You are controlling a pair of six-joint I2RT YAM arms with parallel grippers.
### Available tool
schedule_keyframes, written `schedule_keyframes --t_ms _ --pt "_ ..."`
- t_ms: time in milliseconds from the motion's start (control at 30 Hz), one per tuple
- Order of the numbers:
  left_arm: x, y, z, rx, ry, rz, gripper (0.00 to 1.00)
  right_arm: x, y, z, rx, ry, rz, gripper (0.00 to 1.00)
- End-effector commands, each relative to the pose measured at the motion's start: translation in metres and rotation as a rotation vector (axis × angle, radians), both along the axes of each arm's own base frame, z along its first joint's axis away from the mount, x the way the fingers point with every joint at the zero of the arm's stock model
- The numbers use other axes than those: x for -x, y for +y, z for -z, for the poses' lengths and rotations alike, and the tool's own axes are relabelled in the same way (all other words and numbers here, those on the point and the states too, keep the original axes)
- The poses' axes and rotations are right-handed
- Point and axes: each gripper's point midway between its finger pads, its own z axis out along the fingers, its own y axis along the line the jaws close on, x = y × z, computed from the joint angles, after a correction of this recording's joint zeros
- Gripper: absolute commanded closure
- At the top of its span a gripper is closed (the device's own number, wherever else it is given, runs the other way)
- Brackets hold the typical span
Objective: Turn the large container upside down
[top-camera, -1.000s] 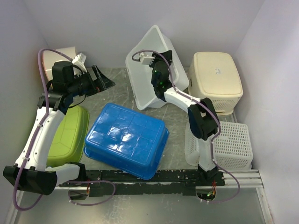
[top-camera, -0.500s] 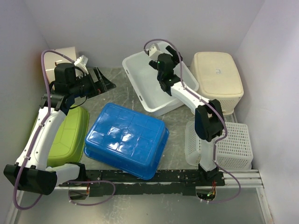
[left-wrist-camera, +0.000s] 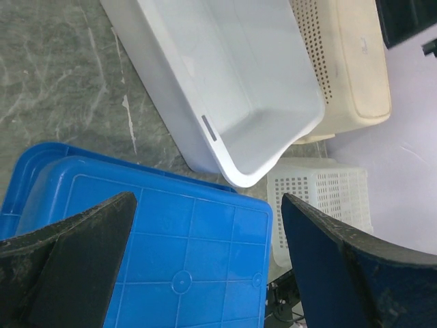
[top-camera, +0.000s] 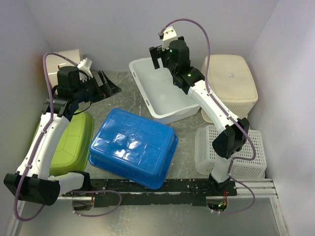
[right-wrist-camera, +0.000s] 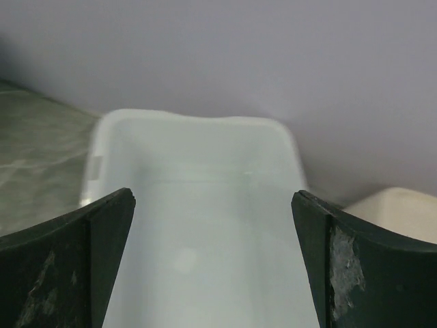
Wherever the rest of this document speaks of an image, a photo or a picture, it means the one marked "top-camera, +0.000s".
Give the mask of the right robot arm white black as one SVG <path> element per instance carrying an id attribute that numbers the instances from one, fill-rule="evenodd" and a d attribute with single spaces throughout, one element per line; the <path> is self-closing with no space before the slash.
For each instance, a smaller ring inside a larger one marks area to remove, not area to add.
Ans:
<path id="1" fill-rule="evenodd" d="M 250 123 L 232 113 L 207 87 L 204 75 L 190 64 L 189 48 L 182 36 L 171 40 L 166 48 L 150 47 L 149 52 L 154 68 L 167 68 L 173 84 L 195 100 L 217 128 L 219 134 L 212 142 L 216 158 L 209 175 L 209 191 L 218 196 L 231 179 L 232 155 L 246 143 Z"/>

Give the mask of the large cream perforated basket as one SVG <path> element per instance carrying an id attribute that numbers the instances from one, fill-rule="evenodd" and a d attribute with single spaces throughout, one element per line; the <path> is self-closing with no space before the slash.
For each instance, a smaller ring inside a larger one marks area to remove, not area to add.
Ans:
<path id="1" fill-rule="evenodd" d="M 201 73 L 208 78 L 210 89 L 224 105 L 239 118 L 246 118 L 258 100 L 258 93 L 251 71 L 241 56 L 211 55 Z"/>

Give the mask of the white plastic tub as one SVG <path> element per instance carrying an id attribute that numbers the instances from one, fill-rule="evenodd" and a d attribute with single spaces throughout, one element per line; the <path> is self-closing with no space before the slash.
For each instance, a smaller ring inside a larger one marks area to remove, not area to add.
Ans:
<path id="1" fill-rule="evenodd" d="M 199 104 L 173 85 L 168 69 L 155 69 L 151 58 L 133 60 L 129 69 L 154 121 L 170 124 L 199 111 Z"/>

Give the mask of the blue plastic tub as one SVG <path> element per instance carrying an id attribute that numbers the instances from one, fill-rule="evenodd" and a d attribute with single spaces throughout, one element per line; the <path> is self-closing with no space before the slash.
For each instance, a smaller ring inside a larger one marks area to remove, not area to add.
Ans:
<path id="1" fill-rule="evenodd" d="M 164 183 L 177 145 L 173 128 L 115 108 L 90 144 L 89 162 L 157 190 Z"/>

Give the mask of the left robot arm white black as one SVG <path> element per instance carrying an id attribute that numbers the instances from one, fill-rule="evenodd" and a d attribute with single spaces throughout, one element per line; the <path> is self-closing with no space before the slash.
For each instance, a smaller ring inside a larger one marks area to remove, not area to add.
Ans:
<path id="1" fill-rule="evenodd" d="M 13 174 L 7 173 L 4 185 L 15 201 L 51 206 L 58 196 L 76 192 L 90 194 L 90 175 L 83 171 L 70 171 L 51 177 L 50 167 L 62 134 L 68 127 L 82 102 L 96 103 L 121 92 L 103 71 L 93 72 L 81 81 L 87 72 L 76 66 L 64 66 L 57 72 L 58 84 L 53 87 L 52 98 L 45 101 L 40 124 L 23 163 Z"/>

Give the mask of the green plastic tub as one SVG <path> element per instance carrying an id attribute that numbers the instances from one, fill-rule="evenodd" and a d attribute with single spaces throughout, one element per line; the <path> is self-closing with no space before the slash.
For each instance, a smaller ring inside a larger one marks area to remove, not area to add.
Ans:
<path id="1" fill-rule="evenodd" d="M 93 129 L 94 119 L 85 112 L 71 120 L 57 114 L 42 114 L 28 154 L 29 158 L 34 154 L 28 175 L 47 179 L 84 170 Z"/>

